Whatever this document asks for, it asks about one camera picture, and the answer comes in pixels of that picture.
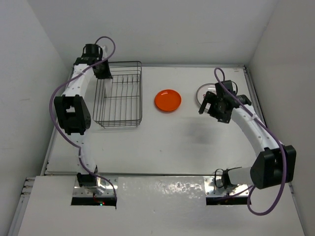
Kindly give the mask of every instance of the red plate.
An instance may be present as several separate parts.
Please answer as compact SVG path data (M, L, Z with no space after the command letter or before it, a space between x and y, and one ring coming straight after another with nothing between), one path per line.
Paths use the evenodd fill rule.
M154 102L160 110L172 112L180 106L182 98L178 92L166 89L156 95Z

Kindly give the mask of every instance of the white tabletop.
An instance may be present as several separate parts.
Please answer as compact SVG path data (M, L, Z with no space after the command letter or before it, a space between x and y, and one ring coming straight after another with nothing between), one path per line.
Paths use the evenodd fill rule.
M302 236L289 187L267 216L247 206L207 206L202 177L120 177L117 210L71 206L75 177L36 177L19 236ZM266 210L279 187L253 193Z
M90 128L92 156L101 173L208 175L217 168L251 166L255 153L240 128L199 115L195 94L205 83L215 83L213 68L143 67L143 118L132 130ZM238 94L250 97L242 68L225 68ZM155 95L174 89L182 97L178 110L165 114L154 105ZM93 111L95 81L85 101ZM75 173L77 149L61 135L54 137L47 174Z

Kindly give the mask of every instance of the white wall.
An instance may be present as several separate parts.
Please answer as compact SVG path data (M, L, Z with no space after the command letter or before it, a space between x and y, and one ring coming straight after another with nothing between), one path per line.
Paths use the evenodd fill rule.
M26 0L0 2L0 236L25 177L40 173L52 132L48 101L68 70Z
M67 65L101 35L116 60L250 61L278 0L28 0Z
M314 9L314 0L280 0L250 63L268 126L297 150L293 186L308 235L315 235Z

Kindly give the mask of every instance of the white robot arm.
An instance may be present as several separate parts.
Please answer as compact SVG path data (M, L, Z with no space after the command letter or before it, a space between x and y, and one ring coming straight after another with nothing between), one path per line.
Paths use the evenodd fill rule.
M233 168L223 171L221 177L223 187L228 188L238 184L247 184L263 189L281 184L284 172L282 154L278 143L256 122L261 122L261 120L256 115L250 100L245 95L236 96L245 106L243 108L225 90L236 96L231 81L216 83L216 94L210 91L206 93L199 113L202 114L206 105L210 103L211 106L208 111L210 116L223 123L229 123L232 119L246 135L257 159L252 167ZM293 146L283 146L283 149L286 157L285 182L290 182L293 180L296 151Z
M91 115L84 97L93 77L104 79L105 85L111 86L112 76L108 61L87 69L106 58L105 47L86 44L84 50L82 56L77 58L72 73L72 78L81 76L70 82L61 96L55 97L54 104L60 127L64 129L73 143L81 147L77 165L78 181L82 185L92 186L95 184L95 178L89 176L88 171L96 173L97 166L92 158L89 142L86 142L88 129L91 125Z

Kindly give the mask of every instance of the wire dish rack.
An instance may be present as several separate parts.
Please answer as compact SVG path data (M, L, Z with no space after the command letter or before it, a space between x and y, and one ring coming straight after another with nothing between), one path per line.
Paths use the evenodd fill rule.
M110 62L112 79L97 80L93 120L100 126L138 126L142 120L142 64Z

